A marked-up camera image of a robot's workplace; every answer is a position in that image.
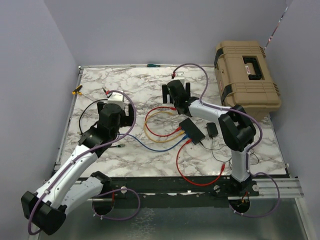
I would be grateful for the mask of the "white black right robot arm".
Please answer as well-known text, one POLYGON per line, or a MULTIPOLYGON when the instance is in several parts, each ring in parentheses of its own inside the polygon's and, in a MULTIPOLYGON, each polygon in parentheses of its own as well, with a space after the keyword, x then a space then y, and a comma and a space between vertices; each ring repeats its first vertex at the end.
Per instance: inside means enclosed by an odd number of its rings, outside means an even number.
POLYGON ((233 181, 229 189, 240 196, 248 189, 246 180, 250 177, 249 151, 257 131, 253 119, 240 105, 224 107, 209 104, 191 96, 180 80, 172 80, 162 85, 163 102, 169 98, 179 115, 200 118, 218 124, 226 146, 231 150, 233 181))

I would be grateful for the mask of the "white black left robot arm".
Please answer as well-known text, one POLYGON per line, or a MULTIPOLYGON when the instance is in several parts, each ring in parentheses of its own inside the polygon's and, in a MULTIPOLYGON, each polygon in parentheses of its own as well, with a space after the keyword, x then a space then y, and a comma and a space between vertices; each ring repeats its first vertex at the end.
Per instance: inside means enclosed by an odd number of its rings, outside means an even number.
POLYGON ((47 235, 54 234, 68 214, 93 196, 106 197, 111 190, 109 178, 95 173, 83 183, 75 185, 82 173, 115 142, 120 128, 132 129, 137 110, 133 103, 128 113, 115 103, 97 103, 98 121, 85 131, 69 159, 35 192, 26 191, 21 197, 23 213, 28 219, 28 233, 34 235, 32 226, 47 235))

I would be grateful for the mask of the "black network switch box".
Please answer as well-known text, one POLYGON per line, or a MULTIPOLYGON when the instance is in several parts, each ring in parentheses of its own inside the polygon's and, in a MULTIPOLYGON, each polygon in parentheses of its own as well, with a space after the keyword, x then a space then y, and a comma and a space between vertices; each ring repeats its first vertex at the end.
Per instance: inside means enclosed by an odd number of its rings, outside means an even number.
POLYGON ((190 118, 186 118, 185 120, 180 122, 179 127, 181 127, 181 129, 191 139, 191 142, 194 145, 199 144, 205 139, 205 135, 190 118))

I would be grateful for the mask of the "black power adapter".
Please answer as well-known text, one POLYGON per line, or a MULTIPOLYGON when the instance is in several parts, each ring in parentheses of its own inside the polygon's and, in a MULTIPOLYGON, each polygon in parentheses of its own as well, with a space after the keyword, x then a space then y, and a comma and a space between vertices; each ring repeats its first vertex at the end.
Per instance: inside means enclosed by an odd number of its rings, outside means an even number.
POLYGON ((207 130, 208 136, 211 139, 215 138, 219 134, 217 126, 214 122, 208 122, 206 124, 206 130, 207 130))

